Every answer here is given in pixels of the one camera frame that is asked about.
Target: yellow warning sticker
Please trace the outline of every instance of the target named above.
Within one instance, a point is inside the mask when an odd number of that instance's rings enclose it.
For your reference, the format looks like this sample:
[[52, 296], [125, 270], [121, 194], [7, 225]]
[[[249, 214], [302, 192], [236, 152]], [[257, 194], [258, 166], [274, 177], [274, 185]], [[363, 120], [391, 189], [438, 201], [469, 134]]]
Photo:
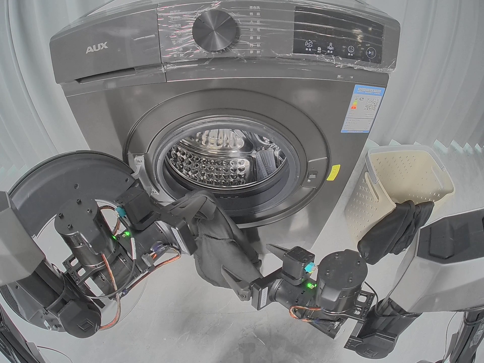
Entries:
[[340, 167], [341, 167], [340, 164], [337, 164], [335, 166], [332, 166], [331, 172], [330, 172], [330, 176], [328, 176], [328, 178], [326, 180], [334, 180], [334, 179], [336, 179], [336, 176], [338, 176], [338, 172], [339, 172]]

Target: laundry basket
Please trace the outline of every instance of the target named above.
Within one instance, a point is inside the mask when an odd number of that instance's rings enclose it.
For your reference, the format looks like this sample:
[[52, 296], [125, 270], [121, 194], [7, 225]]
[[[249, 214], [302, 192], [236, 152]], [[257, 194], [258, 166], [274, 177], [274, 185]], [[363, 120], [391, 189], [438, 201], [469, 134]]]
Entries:
[[449, 173], [427, 146], [371, 148], [365, 161], [345, 209], [350, 234], [356, 242], [391, 213], [395, 203], [432, 201], [435, 211], [455, 192]]

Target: gray cloth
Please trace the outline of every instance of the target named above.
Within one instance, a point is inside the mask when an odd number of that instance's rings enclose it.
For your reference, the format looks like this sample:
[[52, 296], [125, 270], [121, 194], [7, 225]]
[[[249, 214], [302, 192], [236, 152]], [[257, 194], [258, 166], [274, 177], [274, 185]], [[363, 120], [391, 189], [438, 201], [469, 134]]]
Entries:
[[184, 218], [196, 235], [195, 266], [205, 281], [229, 288], [220, 272], [222, 265], [247, 282], [262, 277], [258, 253], [213, 194], [190, 192], [169, 208], [173, 215]]

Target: digital display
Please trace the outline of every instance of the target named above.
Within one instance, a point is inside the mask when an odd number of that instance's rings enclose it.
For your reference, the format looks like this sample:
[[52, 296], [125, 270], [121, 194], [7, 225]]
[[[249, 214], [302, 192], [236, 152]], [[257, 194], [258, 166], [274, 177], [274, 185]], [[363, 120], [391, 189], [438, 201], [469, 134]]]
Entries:
[[296, 7], [294, 54], [381, 63], [383, 25], [344, 12]]

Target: aux logo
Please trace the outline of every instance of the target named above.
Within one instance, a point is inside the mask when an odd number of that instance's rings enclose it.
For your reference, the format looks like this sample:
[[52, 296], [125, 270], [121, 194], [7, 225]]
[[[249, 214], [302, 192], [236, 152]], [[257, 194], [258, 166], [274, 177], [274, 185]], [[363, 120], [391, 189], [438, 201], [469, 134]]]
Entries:
[[99, 50], [102, 50], [103, 48], [107, 48], [106, 43], [107, 42], [99, 43], [98, 45], [93, 45], [92, 47], [89, 46], [86, 50], [86, 54], [89, 52], [99, 51]]

